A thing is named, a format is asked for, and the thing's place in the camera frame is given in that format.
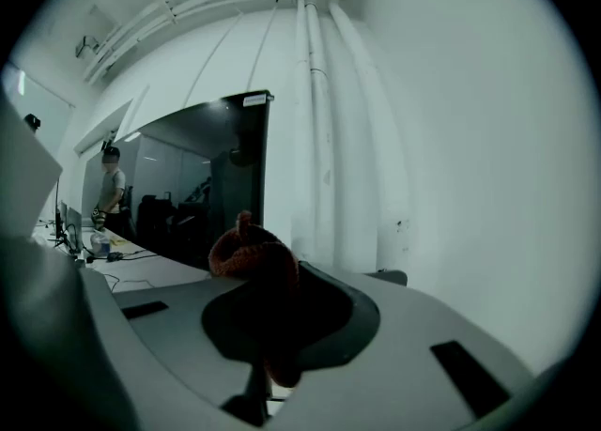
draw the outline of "person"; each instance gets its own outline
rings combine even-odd
[[[119,201],[125,190],[125,174],[119,169],[121,153],[117,147],[108,146],[102,154],[102,187],[97,204],[97,228],[106,227],[117,234],[122,234]]]

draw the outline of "white desk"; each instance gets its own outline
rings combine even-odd
[[[34,229],[32,238],[39,244],[45,243],[46,245],[53,247],[54,241],[50,240],[54,239],[54,236],[51,234],[53,231],[54,227],[51,225],[49,225],[48,228],[40,225]],[[90,227],[84,227],[82,229],[84,245],[89,250],[92,249],[90,237],[93,233],[94,231]],[[111,239],[112,253],[131,254],[140,251],[138,254],[125,256],[124,259],[133,259],[134,257],[152,254],[150,251],[145,250],[133,242],[124,240],[109,230],[105,230],[105,233]],[[63,248],[56,251],[61,253],[66,250]],[[135,289],[148,289],[151,287],[183,285],[202,281],[208,277],[208,272],[205,270],[193,268],[160,255],[115,262],[107,262],[106,259],[96,259],[91,264],[86,264],[86,267],[103,274],[106,278],[106,282],[115,293],[132,291]]]

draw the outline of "white machine surface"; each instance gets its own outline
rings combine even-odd
[[[82,276],[105,350],[145,429],[169,427],[172,412],[178,429],[197,429],[200,416],[203,429],[247,428],[218,406],[242,392],[250,368],[222,357],[200,324],[205,305],[242,281],[210,279],[113,298],[97,274],[83,269]],[[378,429],[450,430],[472,423],[470,408],[430,350],[449,341],[459,342],[511,395],[532,382],[508,349],[439,301],[367,276],[337,277],[377,304],[378,333],[348,365],[305,372],[264,428],[367,429],[378,423]],[[119,306],[154,300],[169,308],[131,321],[119,312]]]

